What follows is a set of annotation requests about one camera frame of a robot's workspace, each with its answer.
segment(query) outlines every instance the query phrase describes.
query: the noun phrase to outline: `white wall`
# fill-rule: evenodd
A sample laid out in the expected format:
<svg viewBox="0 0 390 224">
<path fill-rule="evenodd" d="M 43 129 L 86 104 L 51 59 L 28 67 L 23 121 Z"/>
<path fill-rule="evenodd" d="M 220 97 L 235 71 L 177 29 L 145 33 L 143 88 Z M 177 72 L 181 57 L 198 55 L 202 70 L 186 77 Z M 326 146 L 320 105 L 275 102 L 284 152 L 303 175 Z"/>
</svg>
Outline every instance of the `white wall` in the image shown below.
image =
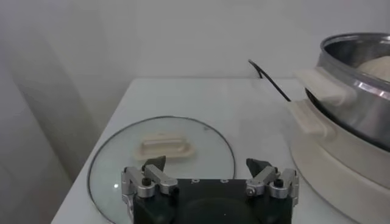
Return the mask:
<svg viewBox="0 0 390 224">
<path fill-rule="evenodd" d="M 71 181 L 0 64 L 0 223 L 49 223 Z"/>
<path fill-rule="evenodd" d="M 3 0 L 0 44 L 42 126 L 63 130 L 51 142 L 81 142 L 68 155 L 79 164 L 134 77 L 255 77 L 248 58 L 290 77 L 315 65 L 329 35 L 390 31 L 388 9 L 387 0 Z M 46 79 L 61 90 L 35 83 Z M 52 93 L 58 102 L 44 99 Z M 53 116 L 64 107 L 74 119 Z"/>
</svg>

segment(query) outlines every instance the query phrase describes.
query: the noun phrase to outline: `white countertop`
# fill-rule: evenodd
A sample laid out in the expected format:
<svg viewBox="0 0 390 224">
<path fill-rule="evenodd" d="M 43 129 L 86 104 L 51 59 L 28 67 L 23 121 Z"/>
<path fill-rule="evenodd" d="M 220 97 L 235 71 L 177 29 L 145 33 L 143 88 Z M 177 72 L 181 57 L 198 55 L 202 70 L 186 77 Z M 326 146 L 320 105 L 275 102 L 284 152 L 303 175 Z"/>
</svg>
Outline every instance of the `white countertop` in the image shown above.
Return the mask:
<svg viewBox="0 0 390 224">
<path fill-rule="evenodd" d="M 294 79 L 275 80 L 292 99 L 305 97 Z M 267 80 L 260 79 L 136 79 L 129 86 L 77 180 L 54 217 L 53 224 L 107 223 L 87 194 L 87 172 L 93 155 L 112 134 L 149 117 L 195 118 L 219 130 L 232 145 L 237 178 L 250 178 L 246 158 L 295 168 L 282 131 L 291 119 L 285 101 Z M 354 223 L 320 198 L 304 180 L 293 223 Z"/>
</svg>

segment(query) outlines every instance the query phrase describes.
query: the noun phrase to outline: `stainless steel pot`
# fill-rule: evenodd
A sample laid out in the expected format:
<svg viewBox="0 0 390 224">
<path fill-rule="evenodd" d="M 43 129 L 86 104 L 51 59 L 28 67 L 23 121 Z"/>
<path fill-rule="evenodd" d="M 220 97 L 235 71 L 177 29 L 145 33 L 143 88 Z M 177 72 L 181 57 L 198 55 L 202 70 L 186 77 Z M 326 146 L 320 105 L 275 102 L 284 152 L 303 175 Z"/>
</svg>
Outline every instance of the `stainless steel pot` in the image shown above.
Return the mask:
<svg viewBox="0 0 390 224">
<path fill-rule="evenodd" d="M 390 152 L 390 83 L 356 68 L 390 55 L 390 34 L 326 38 L 316 69 L 298 72 L 311 101 L 349 132 Z"/>
</svg>

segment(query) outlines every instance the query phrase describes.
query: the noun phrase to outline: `pot rim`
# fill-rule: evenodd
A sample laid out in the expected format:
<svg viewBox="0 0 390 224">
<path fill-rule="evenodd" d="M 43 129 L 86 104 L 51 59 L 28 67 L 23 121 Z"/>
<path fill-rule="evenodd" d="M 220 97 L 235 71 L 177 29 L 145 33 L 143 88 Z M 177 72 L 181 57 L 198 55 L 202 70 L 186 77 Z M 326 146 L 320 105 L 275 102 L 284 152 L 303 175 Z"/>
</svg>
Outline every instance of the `pot rim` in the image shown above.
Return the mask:
<svg viewBox="0 0 390 224">
<path fill-rule="evenodd" d="M 353 78 L 361 82 L 367 83 L 368 85 L 374 86 L 382 90 L 390 91 L 390 82 L 379 79 L 370 74 L 361 72 L 339 61 L 338 59 L 330 55 L 325 50 L 325 48 L 330 44 L 341 42 L 341 41 L 349 41 L 349 40 L 378 40 L 378 41 L 387 41 L 390 44 L 390 34 L 388 33 L 344 33 L 344 34 L 327 37 L 321 42 L 322 55 L 333 66 L 344 71 L 346 75 L 351 75 Z"/>
</svg>

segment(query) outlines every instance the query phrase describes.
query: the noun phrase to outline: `pot handle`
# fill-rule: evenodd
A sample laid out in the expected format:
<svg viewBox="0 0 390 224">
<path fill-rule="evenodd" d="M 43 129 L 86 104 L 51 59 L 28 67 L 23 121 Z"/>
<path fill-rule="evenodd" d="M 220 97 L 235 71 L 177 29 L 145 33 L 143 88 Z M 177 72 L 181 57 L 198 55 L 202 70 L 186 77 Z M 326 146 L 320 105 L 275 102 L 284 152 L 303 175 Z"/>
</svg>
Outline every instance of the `pot handle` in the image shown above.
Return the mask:
<svg viewBox="0 0 390 224">
<path fill-rule="evenodd" d="M 335 129 L 316 114 L 319 112 L 308 99 L 289 102 L 287 106 L 306 135 L 326 140 L 336 136 Z"/>
<path fill-rule="evenodd" d="M 322 67 L 296 71 L 294 75 L 320 102 L 340 106 L 356 99 L 356 92 L 351 87 L 336 80 Z"/>
</svg>

